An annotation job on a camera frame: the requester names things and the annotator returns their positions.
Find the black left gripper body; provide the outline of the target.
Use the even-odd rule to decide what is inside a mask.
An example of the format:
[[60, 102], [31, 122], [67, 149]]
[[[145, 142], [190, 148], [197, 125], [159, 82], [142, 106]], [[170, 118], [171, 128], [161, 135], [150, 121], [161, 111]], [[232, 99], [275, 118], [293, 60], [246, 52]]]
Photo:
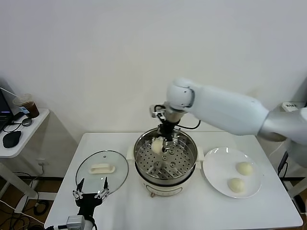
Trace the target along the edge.
[[97, 206], [103, 203], [102, 198], [95, 193], [83, 194], [82, 198], [75, 200], [79, 208], [78, 215], [93, 216], [94, 210]]

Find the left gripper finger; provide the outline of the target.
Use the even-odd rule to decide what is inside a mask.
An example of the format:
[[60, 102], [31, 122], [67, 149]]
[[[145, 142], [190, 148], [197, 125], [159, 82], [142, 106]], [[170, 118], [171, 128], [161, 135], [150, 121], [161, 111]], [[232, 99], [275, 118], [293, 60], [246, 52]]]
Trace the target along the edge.
[[95, 195], [96, 199], [105, 200], [109, 195], [109, 186], [108, 186], [108, 180], [107, 177], [104, 180], [103, 190]]
[[83, 198], [83, 192], [82, 192], [83, 183], [84, 183], [84, 178], [82, 178], [82, 180], [77, 184], [76, 189], [72, 191], [75, 200], [80, 200]]

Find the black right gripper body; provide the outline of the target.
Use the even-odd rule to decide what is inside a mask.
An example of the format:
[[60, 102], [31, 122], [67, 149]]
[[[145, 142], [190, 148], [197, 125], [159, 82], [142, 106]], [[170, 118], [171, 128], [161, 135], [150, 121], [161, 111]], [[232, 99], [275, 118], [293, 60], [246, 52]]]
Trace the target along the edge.
[[158, 126], [158, 136], [163, 137], [165, 141], [173, 140], [173, 131], [175, 124], [171, 122], [163, 122]]

